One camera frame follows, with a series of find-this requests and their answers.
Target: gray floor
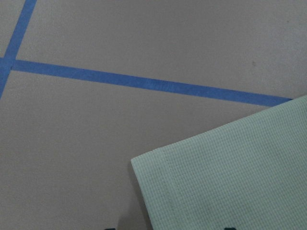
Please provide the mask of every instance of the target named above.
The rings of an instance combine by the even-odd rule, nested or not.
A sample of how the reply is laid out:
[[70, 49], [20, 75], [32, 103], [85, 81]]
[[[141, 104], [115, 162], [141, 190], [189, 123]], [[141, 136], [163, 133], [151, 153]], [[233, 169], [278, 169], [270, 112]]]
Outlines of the gray floor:
[[[0, 3], [0, 56], [22, 0]], [[296, 98], [306, 1], [38, 0], [18, 59]], [[150, 230], [130, 159], [266, 107], [12, 71], [0, 226]]]

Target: ribbed cloth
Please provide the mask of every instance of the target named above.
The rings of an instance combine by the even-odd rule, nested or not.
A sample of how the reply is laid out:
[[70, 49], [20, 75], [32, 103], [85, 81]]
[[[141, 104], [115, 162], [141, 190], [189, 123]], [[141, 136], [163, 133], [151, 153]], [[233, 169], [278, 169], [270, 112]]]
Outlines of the ribbed cloth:
[[154, 230], [307, 229], [307, 96], [131, 162]]

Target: light green towel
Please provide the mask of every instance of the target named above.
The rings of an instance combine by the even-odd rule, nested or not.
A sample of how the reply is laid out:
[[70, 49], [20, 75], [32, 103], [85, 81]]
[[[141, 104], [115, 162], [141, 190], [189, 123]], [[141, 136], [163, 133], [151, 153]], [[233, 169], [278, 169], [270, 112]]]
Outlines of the light green towel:
[[154, 230], [307, 229], [307, 96], [132, 166]]

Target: blue tape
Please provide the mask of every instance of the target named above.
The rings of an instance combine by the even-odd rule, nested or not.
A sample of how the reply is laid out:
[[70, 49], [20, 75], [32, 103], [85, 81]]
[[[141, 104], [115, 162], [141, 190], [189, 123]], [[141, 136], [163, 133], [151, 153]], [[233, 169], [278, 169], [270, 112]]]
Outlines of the blue tape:
[[6, 49], [4, 58], [0, 62], [0, 98], [2, 96], [7, 78], [16, 59], [24, 33], [29, 24], [36, 0], [26, 0], [15, 26], [9, 45]]
[[265, 94], [234, 91], [23, 60], [16, 60], [12, 70], [264, 106], [275, 106], [291, 100], [290, 98]]

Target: textured fabric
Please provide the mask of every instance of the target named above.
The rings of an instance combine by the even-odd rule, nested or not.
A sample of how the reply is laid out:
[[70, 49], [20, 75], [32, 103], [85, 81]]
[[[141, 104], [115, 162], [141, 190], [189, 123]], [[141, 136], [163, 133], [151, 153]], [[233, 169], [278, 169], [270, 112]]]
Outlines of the textured fabric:
[[154, 230], [307, 228], [307, 96], [132, 159]]

